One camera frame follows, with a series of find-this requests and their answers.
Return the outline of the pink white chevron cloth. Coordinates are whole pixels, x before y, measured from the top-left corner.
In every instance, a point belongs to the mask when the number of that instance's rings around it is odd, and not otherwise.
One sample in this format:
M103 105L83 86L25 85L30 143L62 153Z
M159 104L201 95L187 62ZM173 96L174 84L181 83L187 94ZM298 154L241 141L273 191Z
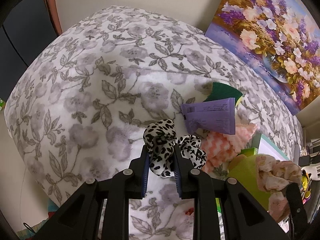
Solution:
M232 161L241 150L245 149L257 128L258 126L253 123L236 124L234 135L209 132L201 144L202 150L207 155L207 161L202 170L210 173L223 163Z

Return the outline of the lime green cloth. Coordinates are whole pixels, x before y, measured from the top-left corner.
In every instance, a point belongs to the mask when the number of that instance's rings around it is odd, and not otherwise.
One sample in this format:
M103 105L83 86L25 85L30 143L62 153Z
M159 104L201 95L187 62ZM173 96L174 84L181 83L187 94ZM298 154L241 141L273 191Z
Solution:
M257 172L255 160L258 155L245 156L240 154L236 156L228 165L227 178L233 177L265 208L268 210L269 192L261 191L257 184Z

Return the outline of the black white leopard scrunchie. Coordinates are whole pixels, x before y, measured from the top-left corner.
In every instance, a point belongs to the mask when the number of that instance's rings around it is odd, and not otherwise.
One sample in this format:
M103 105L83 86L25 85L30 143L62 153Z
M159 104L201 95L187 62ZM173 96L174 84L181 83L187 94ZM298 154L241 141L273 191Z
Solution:
M149 154L149 168L162 178L174 175L174 149L178 146L182 157L191 160L193 168L201 169L207 161L207 155L201 148L201 139L187 134L177 137L175 124L171 119L151 123L143 134Z

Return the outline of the pink floral scrunchie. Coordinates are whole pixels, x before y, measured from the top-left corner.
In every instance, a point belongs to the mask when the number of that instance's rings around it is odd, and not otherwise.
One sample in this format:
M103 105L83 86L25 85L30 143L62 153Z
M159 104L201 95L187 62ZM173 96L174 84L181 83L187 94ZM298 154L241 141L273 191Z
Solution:
M286 189L296 183L302 185L302 172L292 161L280 161L266 154L259 154L255 159L257 186L260 191L268 193L267 210L279 223L289 215L289 202Z

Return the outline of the purple wipes packet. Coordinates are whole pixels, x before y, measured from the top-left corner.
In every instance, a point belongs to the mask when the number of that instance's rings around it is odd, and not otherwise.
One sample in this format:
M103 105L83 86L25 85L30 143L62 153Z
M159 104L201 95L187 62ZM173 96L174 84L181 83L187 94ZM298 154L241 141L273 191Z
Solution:
M235 99L184 103L181 111L188 133L199 128L222 134L235 135Z

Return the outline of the red white scrunchie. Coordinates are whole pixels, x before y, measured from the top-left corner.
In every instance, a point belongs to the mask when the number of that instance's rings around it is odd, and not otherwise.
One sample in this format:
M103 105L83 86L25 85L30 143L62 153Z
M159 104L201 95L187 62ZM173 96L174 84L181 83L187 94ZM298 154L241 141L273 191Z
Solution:
M187 215L187 216L192 216L193 213L194 213L194 208L193 207L191 207L187 211L185 211L185 215Z

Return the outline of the green tissue pack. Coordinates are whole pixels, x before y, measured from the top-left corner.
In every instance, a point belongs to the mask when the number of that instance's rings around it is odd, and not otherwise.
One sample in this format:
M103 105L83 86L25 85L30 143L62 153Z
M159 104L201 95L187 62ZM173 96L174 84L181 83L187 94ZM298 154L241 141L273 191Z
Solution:
M258 149L255 147L242 149L240 154L245 155L246 157L250 157L250 156L258 154Z

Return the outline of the teal white cardboard box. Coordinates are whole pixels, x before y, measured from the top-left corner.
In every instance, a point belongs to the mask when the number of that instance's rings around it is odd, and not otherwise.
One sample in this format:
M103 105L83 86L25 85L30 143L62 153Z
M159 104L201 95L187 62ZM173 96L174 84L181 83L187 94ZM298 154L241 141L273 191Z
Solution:
M252 138L252 147L257 149L257 154L273 156L276 160L287 161L289 157L285 155L267 136L256 134Z

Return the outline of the floral grey white blanket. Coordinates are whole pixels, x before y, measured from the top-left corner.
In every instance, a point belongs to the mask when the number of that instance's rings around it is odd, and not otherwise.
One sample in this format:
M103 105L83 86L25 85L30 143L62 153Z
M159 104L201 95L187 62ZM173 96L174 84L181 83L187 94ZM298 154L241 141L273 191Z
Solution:
M253 123L289 158L302 128L251 67L202 31L129 7L101 10L70 27L31 63L4 116L46 195L62 205L87 179L105 180L140 155L145 128L181 105L203 102L214 82L243 93L236 123Z

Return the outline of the green yellow sponge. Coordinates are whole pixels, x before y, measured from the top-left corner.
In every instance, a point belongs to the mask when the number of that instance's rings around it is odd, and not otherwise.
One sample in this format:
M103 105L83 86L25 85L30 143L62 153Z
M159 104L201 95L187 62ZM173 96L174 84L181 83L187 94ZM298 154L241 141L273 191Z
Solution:
M229 86L225 83L214 82L212 85L212 91L208 97L204 100L215 101L227 98L234 98L235 106L237 106L242 100L243 94L236 88Z

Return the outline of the flower bouquet painting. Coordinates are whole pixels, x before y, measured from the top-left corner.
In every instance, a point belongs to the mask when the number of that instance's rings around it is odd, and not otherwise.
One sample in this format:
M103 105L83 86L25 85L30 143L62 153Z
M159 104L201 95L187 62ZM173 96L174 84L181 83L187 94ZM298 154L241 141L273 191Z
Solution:
M292 114L319 96L319 26L301 0L221 0L206 36L259 74Z

